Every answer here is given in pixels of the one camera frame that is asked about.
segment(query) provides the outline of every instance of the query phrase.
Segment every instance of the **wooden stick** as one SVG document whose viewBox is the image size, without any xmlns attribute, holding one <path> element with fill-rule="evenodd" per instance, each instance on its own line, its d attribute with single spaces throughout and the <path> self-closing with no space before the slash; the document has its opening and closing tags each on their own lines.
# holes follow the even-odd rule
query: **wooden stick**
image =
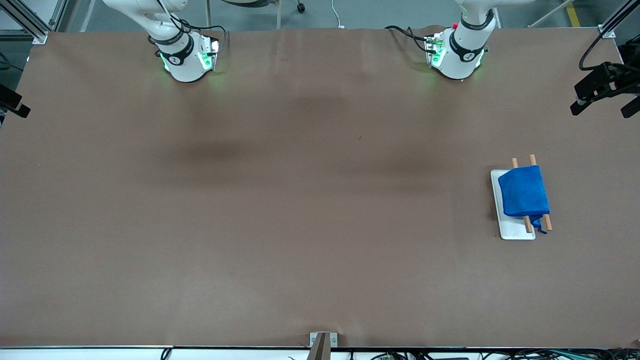
<svg viewBox="0 0 640 360">
<path fill-rule="evenodd" d="M 529 161 L 531 161 L 531 165 L 538 164 L 536 162 L 536 156 L 534 154 L 529 155 Z M 551 226 L 551 217 L 549 217 L 549 214 L 542 215 L 542 221 L 545 222 L 545 227 L 547 228 L 547 231 L 553 230 L 553 227 Z"/>
<path fill-rule="evenodd" d="M 513 165 L 514 168 L 518 167 L 518 158 L 512 158 L 511 164 Z M 524 227 L 525 229 L 527 229 L 528 233 L 533 233 L 533 226 L 531 226 L 531 219 L 528 216 L 524 217 Z"/>
</svg>

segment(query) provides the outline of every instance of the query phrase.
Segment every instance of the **blue cloth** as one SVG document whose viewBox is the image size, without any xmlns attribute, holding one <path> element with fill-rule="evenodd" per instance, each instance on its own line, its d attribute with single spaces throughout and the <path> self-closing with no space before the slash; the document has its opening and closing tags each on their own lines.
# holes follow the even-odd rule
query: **blue cloth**
<svg viewBox="0 0 640 360">
<path fill-rule="evenodd" d="M 516 167 L 498 178 L 502 190 L 504 214 L 508 217 L 529 216 L 531 225 L 542 230 L 540 219 L 549 214 L 549 203 L 540 167 Z"/>
</svg>

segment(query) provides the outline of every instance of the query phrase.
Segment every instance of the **brown table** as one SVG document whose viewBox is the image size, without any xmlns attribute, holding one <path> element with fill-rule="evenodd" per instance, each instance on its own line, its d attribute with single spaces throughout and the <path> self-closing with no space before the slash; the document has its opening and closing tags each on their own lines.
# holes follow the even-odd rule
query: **brown table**
<svg viewBox="0 0 640 360">
<path fill-rule="evenodd" d="M 462 83 L 397 33 L 304 29 L 233 33 L 183 84 L 146 36 L 31 52 L 2 345 L 637 345 L 640 124 L 569 111 L 596 30 L 498 30 Z M 489 171 L 530 153 L 555 231 L 504 241 Z"/>
</svg>

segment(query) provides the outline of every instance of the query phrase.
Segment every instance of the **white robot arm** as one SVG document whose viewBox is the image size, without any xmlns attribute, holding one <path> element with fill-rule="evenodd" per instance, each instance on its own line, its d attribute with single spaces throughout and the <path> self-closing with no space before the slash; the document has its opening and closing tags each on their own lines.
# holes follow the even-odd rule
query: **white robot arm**
<svg viewBox="0 0 640 360">
<path fill-rule="evenodd" d="M 451 79 L 464 79 L 480 66 L 487 39 L 495 29 L 497 6 L 518 6 L 535 0 L 455 0 L 462 8 L 457 28 L 433 35 L 427 42 L 429 64 Z"/>
<path fill-rule="evenodd" d="M 137 22 L 160 49 L 164 68 L 178 81 L 191 82 L 213 70 L 218 41 L 183 26 L 173 14 L 188 0 L 103 0 Z"/>
</svg>

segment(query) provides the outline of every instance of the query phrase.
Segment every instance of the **white tray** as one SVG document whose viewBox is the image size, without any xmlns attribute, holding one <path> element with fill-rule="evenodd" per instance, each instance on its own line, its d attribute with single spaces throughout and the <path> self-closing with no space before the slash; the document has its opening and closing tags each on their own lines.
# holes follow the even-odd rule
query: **white tray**
<svg viewBox="0 0 640 360">
<path fill-rule="evenodd" d="M 500 227 L 500 237 L 504 240 L 533 240 L 536 238 L 536 231 L 527 232 L 524 226 L 524 218 L 508 217 L 504 214 L 502 207 L 502 191 L 498 177 L 505 174 L 509 170 L 491 170 L 491 185 L 493 187 L 493 199 L 495 201 L 495 210 L 498 212 L 498 226 Z"/>
</svg>

